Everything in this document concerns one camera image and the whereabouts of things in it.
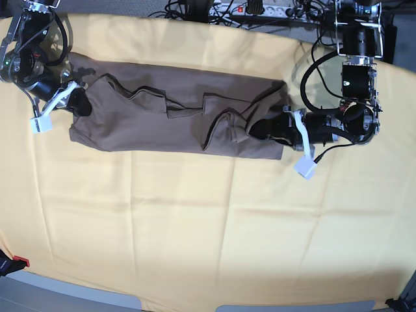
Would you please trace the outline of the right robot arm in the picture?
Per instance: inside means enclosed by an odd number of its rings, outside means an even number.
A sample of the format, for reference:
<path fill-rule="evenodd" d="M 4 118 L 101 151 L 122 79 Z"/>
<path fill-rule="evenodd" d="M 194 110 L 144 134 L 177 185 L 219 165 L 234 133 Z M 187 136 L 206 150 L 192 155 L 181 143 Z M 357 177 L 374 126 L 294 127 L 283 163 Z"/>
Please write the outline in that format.
<path fill-rule="evenodd" d="M 36 118 L 47 109 L 62 109 L 77 117 L 92 112 L 86 85 L 74 78 L 66 64 L 69 43 L 56 13 L 59 3 L 23 1 L 1 42 L 1 80 L 16 85 L 29 98 Z M 51 60 L 42 42 L 55 25 L 62 38 L 62 51 Z"/>

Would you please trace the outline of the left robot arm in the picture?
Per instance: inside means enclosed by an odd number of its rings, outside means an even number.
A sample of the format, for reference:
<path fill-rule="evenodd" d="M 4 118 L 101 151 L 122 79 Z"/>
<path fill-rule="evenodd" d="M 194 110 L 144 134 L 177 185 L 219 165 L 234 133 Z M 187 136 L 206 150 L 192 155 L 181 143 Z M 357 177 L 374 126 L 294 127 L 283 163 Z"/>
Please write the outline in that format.
<path fill-rule="evenodd" d="M 253 124 L 250 135 L 273 140 L 295 150 L 307 144 L 333 143 L 343 137 L 350 145 L 371 141 L 380 130 L 380 104 L 376 91 L 375 59 L 383 56 L 380 1 L 295 1 L 283 16 L 318 23 L 335 35 L 335 50 L 313 59 L 300 82 L 300 97 L 305 105 L 296 112 L 284 108 L 276 117 Z M 307 97 L 306 84 L 320 65 L 334 57 L 343 57 L 339 106 L 316 107 Z"/>

